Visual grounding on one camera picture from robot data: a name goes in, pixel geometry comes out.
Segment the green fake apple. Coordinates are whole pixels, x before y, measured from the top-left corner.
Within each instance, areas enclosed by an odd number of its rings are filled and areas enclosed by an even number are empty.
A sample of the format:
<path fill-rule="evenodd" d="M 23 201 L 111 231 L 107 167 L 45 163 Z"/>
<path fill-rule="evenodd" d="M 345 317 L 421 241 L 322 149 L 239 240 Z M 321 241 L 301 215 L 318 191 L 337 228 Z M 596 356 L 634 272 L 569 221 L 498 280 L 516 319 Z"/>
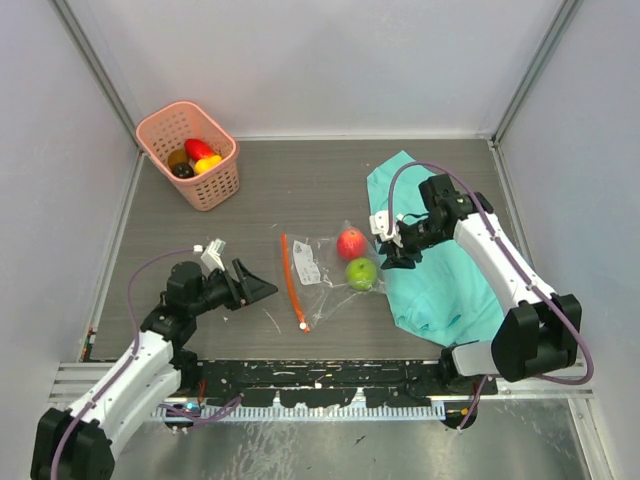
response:
<path fill-rule="evenodd" d="M 369 258 L 359 257 L 348 263 L 345 277 L 350 287 L 358 291 L 368 291 L 377 281 L 377 267 Z"/>

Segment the clear zip top bag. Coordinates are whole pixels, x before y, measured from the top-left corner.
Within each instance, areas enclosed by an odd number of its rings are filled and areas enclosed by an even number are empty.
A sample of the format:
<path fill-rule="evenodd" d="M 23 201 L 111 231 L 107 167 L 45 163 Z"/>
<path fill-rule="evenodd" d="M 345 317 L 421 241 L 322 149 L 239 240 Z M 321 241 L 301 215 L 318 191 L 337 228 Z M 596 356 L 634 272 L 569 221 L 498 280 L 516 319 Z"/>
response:
<path fill-rule="evenodd" d="M 378 255 L 369 239 L 358 228 L 368 242 L 367 252 L 363 257 L 369 258 L 376 265 L 377 281 L 368 291 L 358 291 L 347 283 L 345 269 L 350 261 L 342 259 L 336 251 L 337 239 L 347 228 L 356 227 L 345 221 L 329 236 L 280 235 L 286 290 L 298 327 L 304 333 L 311 332 L 352 299 L 386 292 Z"/>

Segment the yellow fake pear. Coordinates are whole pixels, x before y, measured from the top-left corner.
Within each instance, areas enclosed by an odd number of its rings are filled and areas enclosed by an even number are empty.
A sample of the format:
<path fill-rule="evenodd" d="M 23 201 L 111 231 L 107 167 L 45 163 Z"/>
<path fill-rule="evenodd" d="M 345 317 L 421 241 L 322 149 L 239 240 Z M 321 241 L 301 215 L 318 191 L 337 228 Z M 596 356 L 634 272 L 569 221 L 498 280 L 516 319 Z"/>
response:
<path fill-rule="evenodd" d="M 194 165 L 194 173 L 196 175 L 204 174 L 207 171 L 216 167 L 221 161 L 222 161 L 222 157 L 220 155 L 203 157 L 196 161 Z"/>

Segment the dark green fake avocado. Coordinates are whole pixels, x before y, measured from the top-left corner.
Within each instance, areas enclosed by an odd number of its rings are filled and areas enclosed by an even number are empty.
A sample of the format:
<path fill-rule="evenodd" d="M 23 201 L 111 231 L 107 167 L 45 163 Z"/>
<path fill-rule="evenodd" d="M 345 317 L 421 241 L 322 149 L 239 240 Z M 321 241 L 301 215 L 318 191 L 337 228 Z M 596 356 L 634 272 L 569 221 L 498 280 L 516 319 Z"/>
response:
<path fill-rule="evenodd" d="M 188 162 L 176 163 L 172 167 L 171 173 L 179 179 L 190 179 L 195 176 L 194 169 Z"/>

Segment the red yellow fake mango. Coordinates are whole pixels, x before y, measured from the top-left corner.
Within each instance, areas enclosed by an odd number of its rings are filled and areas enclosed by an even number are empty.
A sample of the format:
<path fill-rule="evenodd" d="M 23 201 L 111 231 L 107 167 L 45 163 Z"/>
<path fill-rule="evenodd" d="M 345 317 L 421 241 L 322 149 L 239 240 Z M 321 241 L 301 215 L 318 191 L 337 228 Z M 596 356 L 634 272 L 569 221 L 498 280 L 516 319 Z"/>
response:
<path fill-rule="evenodd" d="M 188 157 L 196 162 L 203 157 L 215 155 L 214 150 L 203 140 L 189 138 L 184 142 L 184 149 Z"/>

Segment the brown fake kiwi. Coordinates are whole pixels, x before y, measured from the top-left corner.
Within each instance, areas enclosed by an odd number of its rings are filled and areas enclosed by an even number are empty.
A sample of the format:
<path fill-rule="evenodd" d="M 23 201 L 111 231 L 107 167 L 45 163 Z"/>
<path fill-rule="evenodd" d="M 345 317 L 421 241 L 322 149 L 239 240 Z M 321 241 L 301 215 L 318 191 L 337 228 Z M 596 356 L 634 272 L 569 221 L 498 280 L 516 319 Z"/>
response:
<path fill-rule="evenodd" d="M 167 166 L 169 169 L 173 169 L 177 164 L 188 164 L 190 159 L 184 148 L 176 149 L 172 151 L 167 158 Z"/>

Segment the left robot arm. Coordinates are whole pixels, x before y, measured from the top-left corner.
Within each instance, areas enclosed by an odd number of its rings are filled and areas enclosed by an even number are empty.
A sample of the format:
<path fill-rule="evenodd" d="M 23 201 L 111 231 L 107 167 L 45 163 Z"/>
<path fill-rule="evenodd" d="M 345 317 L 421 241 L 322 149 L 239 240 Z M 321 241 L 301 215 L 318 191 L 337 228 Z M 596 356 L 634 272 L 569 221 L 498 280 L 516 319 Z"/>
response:
<path fill-rule="evenodd" d="M 195 353 L 185 345 L 198 316 L 234 311 L 275 293 L 276 285 L 235 259 L 234 270 L 209 274 L 193 261 L 174 265 L 159 304 L 135 324 L 131 345 L 108 372 L 64 410 L 40 418 L 30 467 L 33 479 L 108 479 L 123 447 L 171 394 L 188 396 L 200 384 Z"/>

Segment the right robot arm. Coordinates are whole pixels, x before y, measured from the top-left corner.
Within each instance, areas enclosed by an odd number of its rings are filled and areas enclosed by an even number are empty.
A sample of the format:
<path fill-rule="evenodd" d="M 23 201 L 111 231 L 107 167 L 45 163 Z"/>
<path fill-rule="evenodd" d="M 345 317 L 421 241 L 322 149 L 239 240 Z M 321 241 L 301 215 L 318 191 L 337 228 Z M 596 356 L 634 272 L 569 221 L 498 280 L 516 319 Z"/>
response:
<path fill-rule="evenodd" d="M 389 209 L 369 217 L 383 255 L 382 267 L 413 269 L 423 251 L 453 241 L 474 261 L 500 304 L 504 319 L 494 337 L 444 349 L 438 379 L 459 394 L 475 376 L 514 383 L 545 378 L 571 367 L 586 351 L 578 341 L 582 307 L 572 294 L 560 295 L 526 263 L 504 236 L 491 205 L 462 181 L 434 175 L 419 185 L 427 209 L 412 224 Z"/>

